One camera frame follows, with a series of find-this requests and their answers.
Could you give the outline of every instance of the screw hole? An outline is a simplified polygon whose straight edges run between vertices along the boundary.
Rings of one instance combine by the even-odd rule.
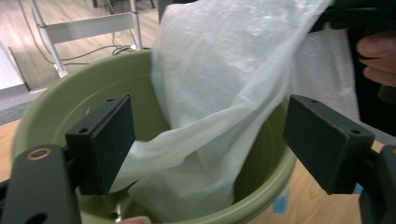
[[[359,130],[352,130],[352,132],[355,134],[361,134],[361,131],[359,131]]]
[[[33,217],[30,217],[25,224],[41,224],[47,220],[47,215],[45,213],[36,214]]]
[[[78,130],[79,133],[85,133],[85,132],[87,132],[87,131],[88,131],[87,128],[82,128],[82,129]]]

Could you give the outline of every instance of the human hand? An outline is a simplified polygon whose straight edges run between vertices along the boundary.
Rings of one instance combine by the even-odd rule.
[[[396,31],[370,35],[358,43],[358,52],[365,57],[367,65],[363,74],[372,81],[396,87]]]
[[[148,217],[132,217],[125,219],[118,224],[151,224]]]

